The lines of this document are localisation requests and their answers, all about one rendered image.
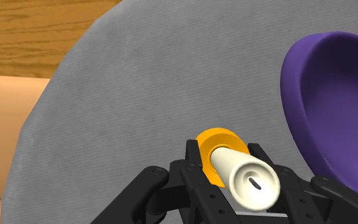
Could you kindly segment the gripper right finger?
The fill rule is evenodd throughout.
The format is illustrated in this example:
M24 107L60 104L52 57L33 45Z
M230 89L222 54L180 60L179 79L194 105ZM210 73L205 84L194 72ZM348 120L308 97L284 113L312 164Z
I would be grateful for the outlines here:
M274 164L259 144L249 143L248 149L279 176L280 196L269 211L286 213L290 224L358 224L357 192L321 176L304 181L292 169Z

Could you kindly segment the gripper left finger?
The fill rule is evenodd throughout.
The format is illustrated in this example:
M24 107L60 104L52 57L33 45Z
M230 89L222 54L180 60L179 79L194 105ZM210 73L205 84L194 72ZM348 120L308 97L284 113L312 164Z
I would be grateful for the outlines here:
M160 224L178 209L183 224L241 224L219 187L202 171L198 142L186 141L185 158L144 168L90 224Z

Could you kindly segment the purple bowl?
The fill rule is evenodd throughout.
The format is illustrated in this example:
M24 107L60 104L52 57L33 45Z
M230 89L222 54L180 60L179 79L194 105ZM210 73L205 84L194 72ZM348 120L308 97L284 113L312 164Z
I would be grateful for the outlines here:
M358 35L336 31L298 40L285 56L280 94L312 172L358 193Z

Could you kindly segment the white candle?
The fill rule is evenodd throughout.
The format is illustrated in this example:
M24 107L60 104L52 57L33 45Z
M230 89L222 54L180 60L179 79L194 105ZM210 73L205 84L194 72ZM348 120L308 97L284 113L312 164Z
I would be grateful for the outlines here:
M196 140L203 172L211 184L227 189L235 201L250 211L271 208L280 195L280 180L272 166L252 156L234 132L211 128Z

